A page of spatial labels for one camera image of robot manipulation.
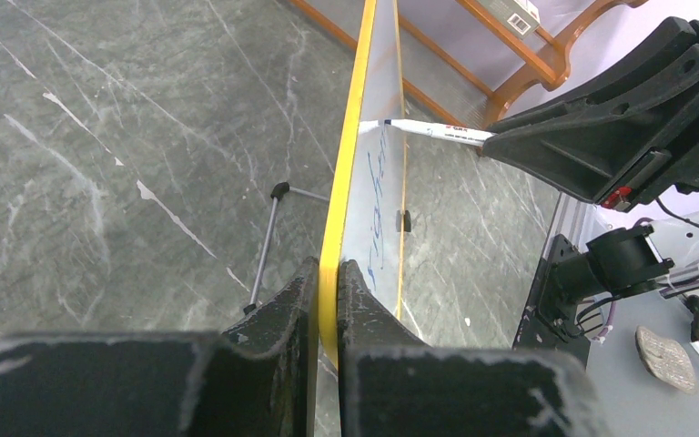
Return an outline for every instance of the gray marble floor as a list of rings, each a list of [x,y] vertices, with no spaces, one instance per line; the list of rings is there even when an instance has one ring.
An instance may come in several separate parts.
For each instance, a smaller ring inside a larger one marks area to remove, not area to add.
[[[0,336],[237,321],[271,187],[329,194],[351,66],[269,0],[0,0]],[[507,347],[555,192],[409,142],[404,322],[433,345]],[[319,255],[326,206],[294,196],[262,299]],[[320,369],[317,435],[338,435]]]

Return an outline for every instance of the metal stand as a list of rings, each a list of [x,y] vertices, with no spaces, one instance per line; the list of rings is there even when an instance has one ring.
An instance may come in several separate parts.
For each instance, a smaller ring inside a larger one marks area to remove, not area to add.
[[[261,248],[261,259],[258,261],[258,270],[256,271],[256,280],[253,282],[253,290],[250,292],[250,303],[242,309],[242,311],[247,316],[256,309],[258,302],[258,289],[261,286],[261,280],[264,277],[264,268],[267,267],[267,255],[269,254],[269,243],[272,240],[272,233],[275,230],[275,219],[277,218],[277,206],[278,203],[282,201],[282,197],[288,192],[293,191],[294,193],[300,194],[301,196],[306,196],[308,198],[315,198],[317,200],[322,200],[326,203],[330,202],[329,198],[323,197],[319,194],[310,193],[307,190],[292,187],[288,182],[280,182],[272,189],[272,212],[269,214],[269,224],[267,225],[267,234],[264,237],[264,247]]]

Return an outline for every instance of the handwriting on whiteboard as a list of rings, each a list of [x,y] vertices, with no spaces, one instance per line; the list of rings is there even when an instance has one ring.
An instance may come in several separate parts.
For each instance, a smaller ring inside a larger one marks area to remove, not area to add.
[[[366,267],[366,272],[371,278],[371,292],[376,292],[376,275],[377,269],[384,270],[384,229],[382,228],[381,200],[384,193],[381,189],[381,181],[384,179],[384,163],[387,162],[387,157],[384,152],[387,148],[387,140],[384,136],[384,128],[381,130],[379,140],[379,153],[376,157],[372,157],[368,152],[369,159],[369,174],[371,183],[374,187],[374,209],[373,218],[371,220],[371,231],[373,238],[369,247],[369,264]]]

